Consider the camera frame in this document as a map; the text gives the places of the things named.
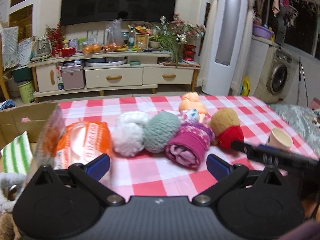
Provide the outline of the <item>brown plush with red scarf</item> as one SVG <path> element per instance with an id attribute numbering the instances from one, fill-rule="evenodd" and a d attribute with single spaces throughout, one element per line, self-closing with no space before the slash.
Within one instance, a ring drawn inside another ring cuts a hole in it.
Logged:
<path id="1" fill-rule="evenodd" d="M 218 110 L 208 122 L 215 137 L 212 145 L 218 145 L 227 150 L 231 149 L 233 141 L 244 142 L 244 134 L 240 120 L 234 109 L 223 108 Z"/>

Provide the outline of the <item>pink checkered tablecloth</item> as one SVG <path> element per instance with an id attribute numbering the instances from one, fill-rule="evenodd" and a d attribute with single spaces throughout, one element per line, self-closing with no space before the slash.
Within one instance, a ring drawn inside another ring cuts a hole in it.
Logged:
<path id="1" fill-rule="evenodd" d="M 271 129 L 279 127 L 289 134 L 294 146 L 291 150 L 313 159 L 316 153 L 295 130 L 267 104 L 254 97 L 201 96 L 209 115 L 221 108 L 232 108 L 238 114 L 245 141 L 252 145 L 264 144 Z M 67 125 L 78 121 L 104 121 L 114 128 L 116 118 L 128 111 L 143 111 L 155 115 L 161 111 L 177 111 L 180 96 L 145 96 L 114 99 L 93 99 L 61 102 Z M 143 151 L 135 158 L 112 159 L 112 190 L 129 198 L 137 196 L 193 196 L 215 184 L 215 178 L 202 163 L 198 170 L 180 167 L 162 154 Z"/>

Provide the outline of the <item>white standing air conditioner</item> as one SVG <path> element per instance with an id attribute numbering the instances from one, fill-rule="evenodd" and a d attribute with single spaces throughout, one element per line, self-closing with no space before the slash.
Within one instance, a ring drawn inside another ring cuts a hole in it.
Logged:
<path id="1" fill-rule="evenodd" d="M 211 0 L 197 84 L 208 95 L 238 95 L 253 29 L 254 0 Z"/>

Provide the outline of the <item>orange white tissue pack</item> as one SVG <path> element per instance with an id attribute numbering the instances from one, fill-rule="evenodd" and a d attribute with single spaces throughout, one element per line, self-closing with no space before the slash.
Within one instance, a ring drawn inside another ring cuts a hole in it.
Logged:
<path id="1" fill-rule="evenodd" d="M 80 121 L 65 128 L 50 125 L 42 137 L 43 164 L 63 170 L 75 163 L 87 164 L 102 154 L 113 155 L 111 132 L 106 122 Z"/>

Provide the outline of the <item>magenta rolled knit sock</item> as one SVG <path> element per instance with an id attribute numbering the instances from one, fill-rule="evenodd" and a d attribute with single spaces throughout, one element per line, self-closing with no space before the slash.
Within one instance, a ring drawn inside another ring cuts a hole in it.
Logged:
<path id="1" fill-rule="evenodd" d="M 171 161 L 197 169 L 214 139 L 215 134 L 207 124 L 185 122 L 167 143 L 165 153 Z"/>

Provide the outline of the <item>orange twisted towel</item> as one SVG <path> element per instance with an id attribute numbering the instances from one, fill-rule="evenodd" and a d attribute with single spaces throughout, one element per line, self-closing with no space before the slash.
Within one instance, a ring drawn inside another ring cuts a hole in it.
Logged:
<path id="1" fill-rule="evenodd" d="M 199 122 L 204 122 L 205 117 L 207 116 L 207 109 L 205 105 L 200 101 L 199 94 L 196 92 L 189 92 L 187 94 L 184 94 L 181 97 L 181 102 L 178 107 L 178 110 L 186 111 L 190 109 L 196 109 L 199 113 L 200 119 Z"/>

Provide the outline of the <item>bag of oranges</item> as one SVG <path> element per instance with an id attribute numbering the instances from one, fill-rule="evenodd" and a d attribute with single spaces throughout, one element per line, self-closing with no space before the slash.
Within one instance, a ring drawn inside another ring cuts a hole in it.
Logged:
<path id="1" fill-rule="evenodd" d="M 103 46 L 103 52 L 109 53 L 117 51 L 123 44 L 121 31 L 121 19 L 114 20 L 107 24 L 105 29 L 106 41 Z"/>

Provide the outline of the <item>silver washing machine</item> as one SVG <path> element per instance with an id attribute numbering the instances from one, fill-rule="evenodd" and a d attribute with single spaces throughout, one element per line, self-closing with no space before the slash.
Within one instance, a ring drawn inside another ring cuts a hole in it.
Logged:
<path id="1" fill-rule="evenodd" d="M 282 48 L 269 46 L 254 96 L 264 103 L 284 100 L 294 76 L 293 57 Z"/>

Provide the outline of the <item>green trash bin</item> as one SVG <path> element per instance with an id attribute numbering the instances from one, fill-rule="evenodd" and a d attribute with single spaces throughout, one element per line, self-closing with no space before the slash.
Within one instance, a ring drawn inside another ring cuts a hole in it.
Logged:
<path id="1" fill-rule="evenodd" d="M 17 84 L 17 87 L 20 92 L 20 96 L 22 99 L 22 102 L 24 104 L 32 103 L 35 101 L 34 93 L 35 93 L 35 87 L 33 81 L 23 81 L 19 82 Z"/>

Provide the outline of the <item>purple basin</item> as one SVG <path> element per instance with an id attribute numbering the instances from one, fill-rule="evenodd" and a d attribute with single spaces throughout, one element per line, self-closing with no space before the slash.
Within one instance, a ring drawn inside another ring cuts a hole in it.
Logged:
<path id="1" fill-rule="evenodd" d="M 252 31 L 254 36 L 262 37 L 267 40 L 269 40 L 274 35 L 274 32 L 270 31 L 268 28 L 256 24 L 253 25 Z"/>

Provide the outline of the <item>teal knitted ball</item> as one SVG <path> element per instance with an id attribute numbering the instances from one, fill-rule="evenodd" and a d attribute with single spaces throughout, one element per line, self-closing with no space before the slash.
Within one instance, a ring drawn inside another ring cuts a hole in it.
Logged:
<path id="1" fill-rule="evenodd" d="M 143 130 L 143 143 L 150 153 L 161 153 L 180 129 L 180 119 L 168 112 L 160 112 L 148 121 Z"/>

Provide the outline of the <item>green striped cloth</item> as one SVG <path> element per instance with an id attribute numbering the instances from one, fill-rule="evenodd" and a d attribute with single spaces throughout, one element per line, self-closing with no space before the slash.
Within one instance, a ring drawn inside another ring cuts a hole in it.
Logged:
<path id="1" fill-rule="evenodd" d="M 27 175 L 33 158 L 27 131 L 8 143 L 1 154 L 5 173 Z"/>

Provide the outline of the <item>white floral knotted cloth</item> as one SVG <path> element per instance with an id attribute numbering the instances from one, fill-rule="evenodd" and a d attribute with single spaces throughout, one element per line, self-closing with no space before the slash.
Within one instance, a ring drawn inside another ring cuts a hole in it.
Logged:
<path id="1" fill-rule="evenodd" d="M 183 124 L 185 122 L 190 124 L 199 123 L 200 115 L 195 108 L 182 110 L 182 111 L 165 111 L 177 116 L 180 122 Z"/>

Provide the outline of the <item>white paper cup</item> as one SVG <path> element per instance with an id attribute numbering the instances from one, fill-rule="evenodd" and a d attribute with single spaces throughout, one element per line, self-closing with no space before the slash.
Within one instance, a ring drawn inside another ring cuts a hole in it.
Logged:
<path id="1" fill-rule="evenodd" d="M 293 147 L 293 140 L 284 130 L 274 127 L 271 129 L 266 146 L 289 151 Z"/>

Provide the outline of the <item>cardboard box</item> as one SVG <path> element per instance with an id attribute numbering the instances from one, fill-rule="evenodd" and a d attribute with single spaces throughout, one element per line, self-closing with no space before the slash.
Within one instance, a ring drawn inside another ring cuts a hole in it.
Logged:
<path id="1" fill-rule="evenodd" d="M 1 111 L 1 150 L 17 136 L 27 131 L 33 154 L 29 174 L 47 158 L 40 154 L 40 144 L 50 125 L 65 128 L 62 110 L 56 102 L 31 103 Z M 4 172 L 1 154 L 1 172 Z"/>

